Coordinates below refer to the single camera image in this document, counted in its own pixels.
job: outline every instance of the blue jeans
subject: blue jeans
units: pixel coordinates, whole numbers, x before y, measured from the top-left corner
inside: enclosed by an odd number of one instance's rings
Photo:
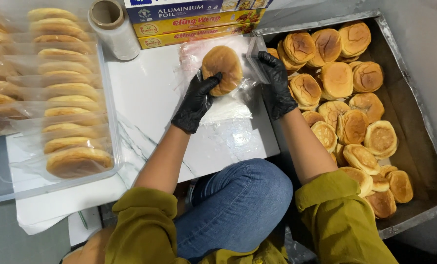
[[[175,221],[178,256],[195,264],[218,249],[255,249],[280,222],[292,194],[290,179],[263,159],[239,162],[200,180],[193,208]]]

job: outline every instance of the marble countertop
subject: marble countertop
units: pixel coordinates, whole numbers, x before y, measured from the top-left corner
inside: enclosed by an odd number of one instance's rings
[[[70,213],[116,201],[131,187],[182,100],[175,91],[178,47],[142,50],[128,62],[105,53],[124,166],[110,178],[17,199],[18,222],[28,233],[43,231]],[[240,160],[266,158],[280,152],[262,99],[258,102],[252,119],[231,119],[199,127],[188,144],[179,182],[220,171]],[[11,144],[7,148],[11,161]]]

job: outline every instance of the olive green sleeve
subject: olive green sleeve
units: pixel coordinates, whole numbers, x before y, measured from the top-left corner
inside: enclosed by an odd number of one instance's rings
[[[297,208],[322,264],[397,263],[359,193],[357,182],[343,171],[324,173],[295,192]]]
[[[188,264],[176,255],[176,197],[136,187],[112,207],[116,229],[106,246],[105,264]]]

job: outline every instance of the gloved hand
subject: gloved hand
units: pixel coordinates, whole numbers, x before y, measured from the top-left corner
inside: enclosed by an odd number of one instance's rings
[[[217,86],[222,80],[222,73],[202,80],[202,74],[196,74],[189,83],[183,102],[171,120],[175,126],[194,134],[199,127],[201,118],[212,106],[210,90]]]
[[[259,51],[257,57],[271,82],[270,85],[263,85],[264,103],[271,112],[271,118],[277,120],[297,108],[298,104],[287,87],[288,77],[284,63],[265,51]]]

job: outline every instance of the olive green shirt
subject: olive green shirt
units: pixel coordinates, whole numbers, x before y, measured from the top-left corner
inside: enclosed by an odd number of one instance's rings
[[[324,173],[295,192],[303,222],[311,231],[322,264],[394,264],[378,235],[369,205],[358,184],[343,171]],[[105,249],[105,264],[188,264],[177,256],[176,197],[137,187],[113,206],[118,224]],[[202,264],[287,264],[286,254],[266,239],[255,250],[220,249]]]

